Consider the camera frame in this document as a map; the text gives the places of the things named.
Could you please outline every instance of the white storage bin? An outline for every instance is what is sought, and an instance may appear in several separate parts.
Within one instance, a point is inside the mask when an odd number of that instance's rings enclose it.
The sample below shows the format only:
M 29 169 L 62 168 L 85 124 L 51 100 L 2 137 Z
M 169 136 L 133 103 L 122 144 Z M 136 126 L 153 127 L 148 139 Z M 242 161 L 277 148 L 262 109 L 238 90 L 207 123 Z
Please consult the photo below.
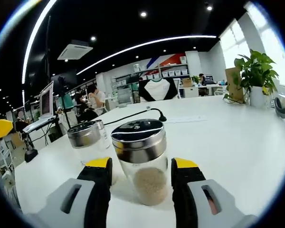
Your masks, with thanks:
M 182 75 L 187 75 L 187 74 L 188 74 L 188 69 L 181 70 L 181 74 L 182 74 Z
M 169 71 L 169 77 L 173 77 L 174 76 L 174 70 Z
M 153 79 L 153 74 L 150 74 L 147 77 L 148 77 L 148 79 Z
M 176 75 L 176 76 L 181 75 L 181 71 L 180 71 L 180 70 L 176 70 L 176 71 L 175 71 L 175 75 Z
M 153 77 L 154 77 L 154 79 L 160 78 L 160 74 L 159 73 L 153 74 Z
M 139 66 L 139 69 L 140 69 L 140 71 L 146 70 L 146 66 L 145 65 L 141 65 L 141 66 Z
M 139 64 L 134 64 L 134 72 L 139 72 Z
M 182 64 L 186 64 L 186 63 L 187 63 L 187 57 L 181 56 L 181 57 L 180 57 L 180 62 L 181 62 Z
M 162 77 L 169 77 L 168 72 L 162 72 Z

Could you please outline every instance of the spice jar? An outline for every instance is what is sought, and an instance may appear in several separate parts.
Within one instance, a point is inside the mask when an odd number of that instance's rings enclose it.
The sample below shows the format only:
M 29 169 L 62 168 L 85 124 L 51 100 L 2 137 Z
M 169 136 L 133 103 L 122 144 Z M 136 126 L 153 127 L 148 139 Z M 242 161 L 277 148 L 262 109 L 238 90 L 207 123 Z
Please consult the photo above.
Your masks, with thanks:
M 83 165 L 91 160 L 116 156 L 107 149 L 108 140 L 104 138 L 106 132 L 101 125 L 103 126 L 102 121 L 89 121 L 73 126 L 67 131 L 71 145 Z M 113 162 L 112 185 L 117 181 L 116 167 Z
M 138 198 L 156 205 L 167 196 L 166 132 L 163 123 L 143 119 L 125 123 L 111 134 L 117 157 Z

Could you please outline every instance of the laptop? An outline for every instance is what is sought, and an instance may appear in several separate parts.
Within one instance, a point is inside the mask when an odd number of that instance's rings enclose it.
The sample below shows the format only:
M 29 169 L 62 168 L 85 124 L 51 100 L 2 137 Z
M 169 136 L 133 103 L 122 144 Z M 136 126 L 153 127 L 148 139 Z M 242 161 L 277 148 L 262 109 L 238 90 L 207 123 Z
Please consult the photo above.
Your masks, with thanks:
M 30 133 L 40 126 L 51 122 L 56 118 L 53 111 L 53 87 L 54 82 L 48 84 L 40 93 L 40 114 L 39 120 L 23 129 L 24 133 Z

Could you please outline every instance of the potted plant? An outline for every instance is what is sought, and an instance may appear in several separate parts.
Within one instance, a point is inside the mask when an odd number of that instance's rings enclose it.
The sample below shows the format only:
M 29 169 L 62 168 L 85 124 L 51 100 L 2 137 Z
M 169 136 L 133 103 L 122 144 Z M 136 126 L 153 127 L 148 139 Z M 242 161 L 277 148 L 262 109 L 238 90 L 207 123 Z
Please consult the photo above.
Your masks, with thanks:
M 240 88 L 244 88 L 250 94 L 250 105 L 263 108 L 273 93 L 277 91 L 273 78 L 279 75 L 272 69 L 271 64 L 275 63 L 265 53 L 250 50 L 250 58 L 240 55 L 242 58 L 236 58 L 234 65 L 241 72 L 241 81 L 234 78 L 233 83 Z
M 195 83 L 195 85 L 197 85 L 197 84 L 200 82 L 199 79 L 200 79 L 200 78 L 199 78 L 198 76 L 193 76 L 193 77 L 192 77 L 192 81 Z

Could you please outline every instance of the white cabinet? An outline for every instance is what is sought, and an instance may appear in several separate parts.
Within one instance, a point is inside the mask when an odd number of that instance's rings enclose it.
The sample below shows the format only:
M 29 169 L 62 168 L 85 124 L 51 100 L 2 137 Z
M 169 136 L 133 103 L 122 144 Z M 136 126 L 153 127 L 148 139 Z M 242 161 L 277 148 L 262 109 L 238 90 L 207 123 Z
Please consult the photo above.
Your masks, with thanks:
M 190 97 L 198 97 L 199 96 L 199 88 L 184 88 L 184 95 L 185 98 L 190 98 Z

